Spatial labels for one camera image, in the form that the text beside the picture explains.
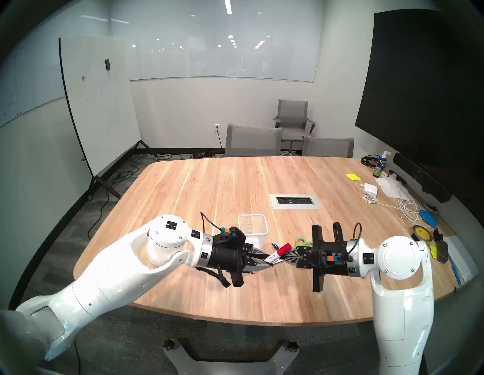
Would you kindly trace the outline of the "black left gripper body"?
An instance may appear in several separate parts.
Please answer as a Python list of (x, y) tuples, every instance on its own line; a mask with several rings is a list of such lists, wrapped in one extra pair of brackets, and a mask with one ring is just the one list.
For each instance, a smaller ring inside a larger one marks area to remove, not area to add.
[(234, 287), (242, 287), (244, 284), (242, 251), (245, 240), (245, 234), (217, 234), (213, 236), (212, 253), (207, 267), (217, 269), (219, 280), (225, 287), (229, 287), (229, 282), (223, 276), (223, 270), (230, 273)]

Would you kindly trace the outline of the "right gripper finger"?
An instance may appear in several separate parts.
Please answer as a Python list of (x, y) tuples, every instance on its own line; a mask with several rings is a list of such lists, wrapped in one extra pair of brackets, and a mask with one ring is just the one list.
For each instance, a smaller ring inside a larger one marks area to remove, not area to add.
[(285, 262), (297, 267), (298, 269), (312, 269), (314, 266), (306, 259), (303, 258), (286, 258), (278, 259), (278, 263)]
[(303, 258), (306, 258), (307, 254), (311, 252), (313, 248), (311, 246), (298, 246), (296, 248), (292, 248), (290, 251), (285, 253), (280, 257), (280, 260), (283, 261), (299, 261)]

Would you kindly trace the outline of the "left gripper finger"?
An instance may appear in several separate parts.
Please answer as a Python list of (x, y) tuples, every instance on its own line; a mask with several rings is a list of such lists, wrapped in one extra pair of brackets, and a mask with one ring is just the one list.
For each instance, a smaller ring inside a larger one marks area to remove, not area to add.
[(264, 261), (270, 255), (253, 246), (251, 243), (243, 245), (243, 261)]
[(246, 259), (244, 261), (244, 273), (247, 274), (255, 274), (272, 267), (273, 264), (269, 264), (261, 259)]

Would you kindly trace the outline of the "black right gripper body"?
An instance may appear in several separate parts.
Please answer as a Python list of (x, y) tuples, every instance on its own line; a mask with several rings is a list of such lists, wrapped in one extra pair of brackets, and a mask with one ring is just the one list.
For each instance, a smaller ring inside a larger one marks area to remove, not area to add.
[(344, 241), (341, 225), (333, 225), (334, 241), (327, 242), (322, 236), (322, 227), (312, 225), (313, 250), (311, 264), (313, 270), (313, 292), (323, 290), (325, 275), (348, 276), (347, 242)]

